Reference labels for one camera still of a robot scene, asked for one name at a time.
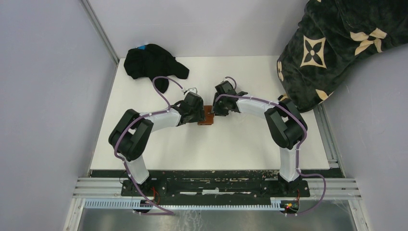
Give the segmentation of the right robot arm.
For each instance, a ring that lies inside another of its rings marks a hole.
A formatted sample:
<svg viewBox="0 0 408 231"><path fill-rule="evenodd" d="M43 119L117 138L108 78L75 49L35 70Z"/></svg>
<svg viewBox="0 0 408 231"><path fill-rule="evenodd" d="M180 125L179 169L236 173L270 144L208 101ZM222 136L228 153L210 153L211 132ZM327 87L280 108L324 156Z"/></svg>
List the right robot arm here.
<svg viewBox="0 0 408 231"><path fill-rule="evenodd" d="M215 86L212 112L227 116L229 112L247 113L265 119L273 141L280 147L278 191L291 196L297 191L296 181L301 180L299 146L307 137L307 125L290 99L279 102L237 92L232 84L223 81Z"/></svg>

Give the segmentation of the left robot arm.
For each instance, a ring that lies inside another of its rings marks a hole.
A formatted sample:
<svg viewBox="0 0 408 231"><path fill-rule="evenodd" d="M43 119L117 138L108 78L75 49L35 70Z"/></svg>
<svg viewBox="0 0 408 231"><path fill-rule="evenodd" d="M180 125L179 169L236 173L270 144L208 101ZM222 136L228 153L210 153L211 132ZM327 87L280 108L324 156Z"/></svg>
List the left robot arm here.
<svg viewBox="0 0 408 231"><path fill-rule="evenodd" d="M125 111L108 142L114 148L115 157L119 158L134 181L133 190L144 196L151 191L151 182L147 180L149 171L146 168L143 152L150 134L170 127L205 120L204 101L196 93L189 92L181 101L169 109L140 114L133 109Z"/></svg>

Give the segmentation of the brown leather card holder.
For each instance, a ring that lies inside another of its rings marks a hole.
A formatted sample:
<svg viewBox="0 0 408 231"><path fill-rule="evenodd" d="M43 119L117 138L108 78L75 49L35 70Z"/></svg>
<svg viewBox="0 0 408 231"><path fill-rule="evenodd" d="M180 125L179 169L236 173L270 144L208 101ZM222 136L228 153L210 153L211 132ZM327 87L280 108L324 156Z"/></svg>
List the brown leather card holder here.
<svg viewBox="0 0 408 231"><path fill-rule="evenodd" d="M212 105L205 105L204 106L204 114L205 114L205 120L197 122L199 126L208 126L212 125L214 123L214 117L215 114L213 112L213 106Z"/></svg>

